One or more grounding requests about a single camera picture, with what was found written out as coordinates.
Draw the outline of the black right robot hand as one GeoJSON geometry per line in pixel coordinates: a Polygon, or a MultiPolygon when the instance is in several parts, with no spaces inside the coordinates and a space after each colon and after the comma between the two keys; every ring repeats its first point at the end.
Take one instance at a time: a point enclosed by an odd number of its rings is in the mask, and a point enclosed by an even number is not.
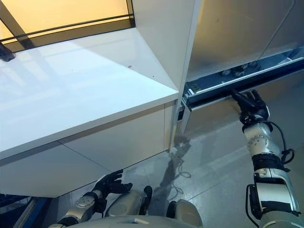
{"type": "Polygon", "coordinates": [[[232,90],[231,96],[241,110],[241,123],[252,124],[258,121],[268,120],[270,116],[269,109],[256,90],[246,92],[245,95],[236,90],[232,90]]]}

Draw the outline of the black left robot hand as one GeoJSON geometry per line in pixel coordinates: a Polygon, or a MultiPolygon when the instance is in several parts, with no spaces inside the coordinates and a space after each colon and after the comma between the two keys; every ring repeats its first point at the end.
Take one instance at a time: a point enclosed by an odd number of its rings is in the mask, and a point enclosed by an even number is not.
{"type": "Polygon", "coordinates": [[[123,170],[112,172],[105,175],[102,179],[97,181],[92,191],[99,191],[103,199],[105,199],[110,193],[124,194],[131,190],[132,183],[122,183],[123,170]]]}

